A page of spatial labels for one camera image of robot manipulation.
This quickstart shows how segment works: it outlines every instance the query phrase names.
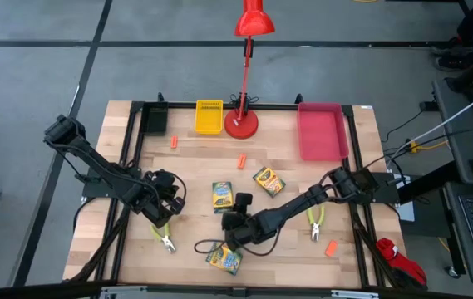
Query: red tray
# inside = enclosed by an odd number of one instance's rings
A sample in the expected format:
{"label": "red tray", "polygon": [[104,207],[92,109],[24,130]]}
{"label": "red tray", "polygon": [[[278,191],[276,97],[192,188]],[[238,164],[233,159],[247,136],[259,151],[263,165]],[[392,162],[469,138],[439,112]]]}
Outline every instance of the red tray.
{"label": "red tray", "polygon": [[301,159],[341,161],[349,156],[341,105],[300,103],[297,122]]}

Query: wooden tabletop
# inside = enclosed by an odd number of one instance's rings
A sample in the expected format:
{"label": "wooden tabletop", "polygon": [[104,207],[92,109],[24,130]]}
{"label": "wooden tabletop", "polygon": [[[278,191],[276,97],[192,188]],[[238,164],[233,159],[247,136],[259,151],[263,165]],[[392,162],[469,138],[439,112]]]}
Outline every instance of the wooden tabletop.
{"label": "wooden tabletop", "polygon": [[[111,162],[117,162],[126,131],[130,101],[112,100],[106,110],[97,151]],[[358,140],[364,164],[382,156],[380,136],[371,106],[354,106]],[[325,203],[325,220],[317,243],[310,240],[311,228],[305,213],[286,222],[277,247],[267,257],[243,252],[238,274],[210,266],[205,255],[194,251],[194,244],[206,238],[223,238],[221,215],[212,208],[212,183],[230,181],[233,193],[254,196],[250,213],[275,208],[304,192],[340,162],[302,161],[298,153],[296,111],[257,110],[259,130],[250,139],[236,140],[223,131],[220,135],[197,135],[194,132],[194,109],[170,109],[165,136],[144,140],[140,166],[166,169],[178,174],[186,183],[188,196],[181,215],[170,220],[171,239],[177,252],[169,254],[150,233],[150,222],[143,215],[131,214],[121,261],[119,282],[129,284],[179,284],[247,287],[355,287],[361,286],[351,220],[346,204]],[[136,116],[136,136],[140,114]],[[178,136],[176,149],[170,148],[171,136]],[[134,143],[129,153],[132,158]],[[240,154],[247,155],[243,170],[237,169]],[[350,149],[350,165],[354,159]],[[272,168],[286,182],[274,199],[256,184],[253,175],[263,166]],[[384,161],[371,171],[385,172]],[[101,243],[109,199],[96,199],[79,214],[68,256],[64,278],[73,277]],[[372,204],[377,237],[391,239],[406,254],[397,215],[382,204]],[[331,240],[338,242],[333,257],[324,250]],[[249,245],[255,252],[266,252],[270,239]],[[110,276],[111,248],[104,278]],[[370,282],[375,283],[371,254],[365,248]]]}

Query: yellow container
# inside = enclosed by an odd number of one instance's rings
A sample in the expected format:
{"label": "yellow container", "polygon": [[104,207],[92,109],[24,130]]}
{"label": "yellow container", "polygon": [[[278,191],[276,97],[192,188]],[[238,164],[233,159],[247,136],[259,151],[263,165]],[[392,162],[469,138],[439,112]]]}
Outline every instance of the yellow container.
{"label": "yellow container", "polygon": [[199,134],[219,134],[223,129],[223,100],[197,100],[195,131]]}

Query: small orange object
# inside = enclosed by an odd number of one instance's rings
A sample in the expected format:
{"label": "small orange object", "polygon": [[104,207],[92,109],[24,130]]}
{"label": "small orange object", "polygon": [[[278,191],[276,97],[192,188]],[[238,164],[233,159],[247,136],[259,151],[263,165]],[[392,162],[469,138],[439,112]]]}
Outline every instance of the small orange object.
{"label": "small orange object", "polygon": [[332,257],[334,253],[336,252],[336,248],[338,247],[338,243],[336,241],[332,240],[327,246],[327,250],[325,250],[325,254],[327,257]]}
{"label": "small orange object", "polygon": [[241,154],[238,159],[238,169],[243,169],[245,166],[245,160],[247,156],[245,154]]}
{"label": "small orange object", "polygon": [[177,136],[171,137],[171,148],[176,149],[177,148]]}

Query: pliers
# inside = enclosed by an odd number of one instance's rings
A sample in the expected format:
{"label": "pliers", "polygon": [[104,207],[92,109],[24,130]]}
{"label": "pliers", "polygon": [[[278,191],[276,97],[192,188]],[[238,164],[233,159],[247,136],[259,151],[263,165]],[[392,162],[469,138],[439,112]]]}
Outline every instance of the pliers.
{"label": "pliers", "polygon": [[170,225],[168,223],[164,224],[164,237],[159,234],[155,225],[151,225],[151,232],[157,240],[161,241],[164,244],[164,247],[166,247],[166,249],[168,249],[170,253],[175,252],[175,246],[170,240]]}
{"label": "pliers", "polygon": [[306,214],[308,215],[308,220],[312,226],[312,241],[317,242],[319,239],[319,227],[323,224],[323,220],[325,219],[325,206],[323,204],[321,205],[321,208],[319,209],[319,220],[317,222],[313,220],[312,208],[307,209]]}

